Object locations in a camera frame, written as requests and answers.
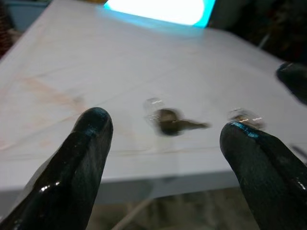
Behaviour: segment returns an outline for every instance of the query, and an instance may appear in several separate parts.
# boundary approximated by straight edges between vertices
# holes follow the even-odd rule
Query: bright light
[[[171,23],[205,26],[214,2],[215,0],[109,0],[105,8]]]

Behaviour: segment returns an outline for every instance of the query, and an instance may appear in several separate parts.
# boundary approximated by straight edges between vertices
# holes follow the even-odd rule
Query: white table
[[[94,106],[114,124],[97,202],[237,186],[219,147],[230,110],[307,146],[307,108],[277,81],[280,64],[226,32],[54,0],[0,64],[0,215]],[[212,127],[157,135],[143,107],[153,97]]]

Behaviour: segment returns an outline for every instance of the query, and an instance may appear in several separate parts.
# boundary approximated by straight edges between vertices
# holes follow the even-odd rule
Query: white tabletop
[[[230,110],[305,145],[307,109],[277,81],[280,64],[226,32],[54,0],[0,63],[0,214],[94,106],[114,124],[97,202],[237,186],[219,147]],[[212,127],[157,135],[143,107],[153,97]]]

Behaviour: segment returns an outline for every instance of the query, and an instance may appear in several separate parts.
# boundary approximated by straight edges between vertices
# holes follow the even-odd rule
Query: floor
[[[142,208],[132,221],[118,224]],[[259,230],[239,188],[96,205],[87,230]]]

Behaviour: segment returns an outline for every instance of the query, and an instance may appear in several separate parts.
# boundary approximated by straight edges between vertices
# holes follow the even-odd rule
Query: clear plastic object
[[[160,98],[150,98],[145,101],[144,108],[146,120],[155,125],[158,123],[160,109],[164,108],[164,102]]]
[[[238,108],[229,112],[228,119],[231,121],[237,121],[245,125],[251,126],[255,129],[264,129],[265,123],[263,118],[254,114],[253,112]]]

